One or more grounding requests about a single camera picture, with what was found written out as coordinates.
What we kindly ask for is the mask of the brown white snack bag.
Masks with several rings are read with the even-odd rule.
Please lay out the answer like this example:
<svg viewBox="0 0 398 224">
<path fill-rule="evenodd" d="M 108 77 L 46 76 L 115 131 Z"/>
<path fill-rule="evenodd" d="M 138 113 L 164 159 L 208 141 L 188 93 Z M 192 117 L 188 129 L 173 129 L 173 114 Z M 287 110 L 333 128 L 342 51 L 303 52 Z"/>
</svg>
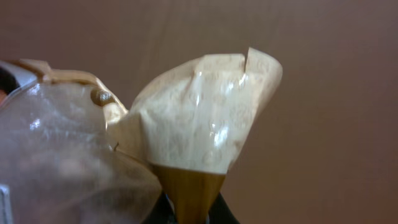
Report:
<svg viewBox="0 0 398 224">
<path fill-rule="evenodd" d="M 256 49 L 153 79 L 126 108 L 93 74 L 1 61 L 1 222 L 142 223 L 164 192 L 177 223 L 207 223 L 282 79 Z"/>
</svg>

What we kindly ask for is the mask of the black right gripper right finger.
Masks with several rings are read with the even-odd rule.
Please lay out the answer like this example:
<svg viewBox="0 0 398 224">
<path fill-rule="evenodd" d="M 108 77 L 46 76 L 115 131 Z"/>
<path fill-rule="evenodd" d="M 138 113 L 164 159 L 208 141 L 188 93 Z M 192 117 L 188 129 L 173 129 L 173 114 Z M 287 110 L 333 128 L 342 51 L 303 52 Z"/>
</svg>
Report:
<svg viewBox="0 0 398 224">
<path fill-rule="evenodd" d="M 211 206 L 206 222 L 208 224 L 240 224 L 221 194 L 218 194 Z"/>
</svg>

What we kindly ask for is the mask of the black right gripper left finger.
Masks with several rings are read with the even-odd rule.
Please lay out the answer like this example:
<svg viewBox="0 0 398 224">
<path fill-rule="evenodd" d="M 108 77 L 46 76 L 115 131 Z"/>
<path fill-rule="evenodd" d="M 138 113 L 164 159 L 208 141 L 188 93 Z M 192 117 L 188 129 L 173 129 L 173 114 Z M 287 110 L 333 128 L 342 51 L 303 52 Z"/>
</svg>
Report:
<svg viewBox="0 0 398 224">
<path fill-rule="evenodd" d="M 164 192 L 160 194 L 155 206 L 142 224 L 177 224 L 173 206 Z"/>
</svg>

